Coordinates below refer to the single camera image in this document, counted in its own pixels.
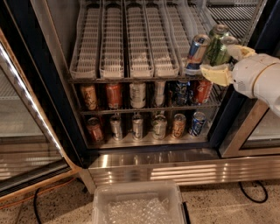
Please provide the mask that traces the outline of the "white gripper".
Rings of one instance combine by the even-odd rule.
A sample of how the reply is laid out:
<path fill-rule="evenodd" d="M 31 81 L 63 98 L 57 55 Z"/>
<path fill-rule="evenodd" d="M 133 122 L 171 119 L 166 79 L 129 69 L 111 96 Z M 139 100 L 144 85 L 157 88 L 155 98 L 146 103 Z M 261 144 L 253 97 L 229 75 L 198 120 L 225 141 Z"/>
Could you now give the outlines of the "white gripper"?
<path fill-rule="evenodd" d="M 244 45 L 229 45 L 227 52 L 239 61 L 234 65 L 232 73 L 229 64 L 201 65 L 200 71 L 204 78 L 214 84 L 227 87 L 233 83 L 234 89 L 248 98 L 254 98 L 253 87 L 261 72 L 280 62 L 280 59 L 268 54 L 256 54 L 254 49 Z"/>

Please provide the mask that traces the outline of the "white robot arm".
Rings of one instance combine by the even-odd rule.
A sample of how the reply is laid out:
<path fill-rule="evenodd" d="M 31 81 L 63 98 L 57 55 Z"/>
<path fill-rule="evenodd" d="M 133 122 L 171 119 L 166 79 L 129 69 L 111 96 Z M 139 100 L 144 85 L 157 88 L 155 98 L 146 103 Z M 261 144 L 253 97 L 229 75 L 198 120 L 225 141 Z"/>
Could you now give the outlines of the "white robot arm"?
<path fill-rule="evenodd" d="M 236 92 L 265 102 L 280 116 L 280 59 L 243 45 L 230 45 L 227 52 L 237 60 L 233 67 L 200 65 L 203 77 L 223 87 L 232 84 Z"/>

